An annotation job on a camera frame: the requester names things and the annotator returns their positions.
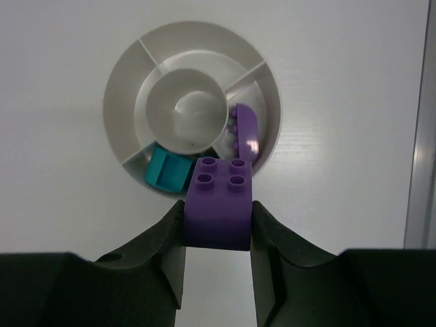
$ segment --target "white surface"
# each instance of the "white surface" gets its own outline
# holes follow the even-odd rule
[[[333,252],[403,243],[427,1],[2,1],[0,250],[89,259],[172,205],[112,154],[109,74],[148,30],[241,34],[281,87],[283,127],[254,198]],[[189,249],[177,326],[254,326],[248,253]]]

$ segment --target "metal edge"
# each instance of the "metal edge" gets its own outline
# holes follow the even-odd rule
[[[436,8],[430,0],[404,238],[404,248],[406,249],[428,249],[435,247],[436,208],[433,208],[435,149]]]

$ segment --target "center cup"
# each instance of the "center cup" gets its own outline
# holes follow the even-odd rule
[[[228,116],[221,87],[195,69],[178,69],[163,75],[146,101],[146,118],[156,141],[181,155],[212,147],[226,128]]]

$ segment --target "purple curved brick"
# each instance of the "purple curved brick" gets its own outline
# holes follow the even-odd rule
[[[246,104],[236,104],[231,115],[236,118],[238,158],[254,164],[259,156],[258,119]]]
[[[251,162],[198,159],[185,200],[185,246],[248,251],[252,202]]]

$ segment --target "lego duplo brick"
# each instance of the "lego duplo brick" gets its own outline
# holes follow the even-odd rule
[[[231,116],[235,119],[231,130],[237,137],[234,143],[237,157],[254,164],[259,156],[258,119],[246,104],[236,104]]]
[[[189,178],[192,164],[190,158],[171,153],[157,145],[146,167],[144,180],[162,191],[179,193]]]
[[[252,201],[250,161],[200,158],[185,200],[185,245],[248,251]]]

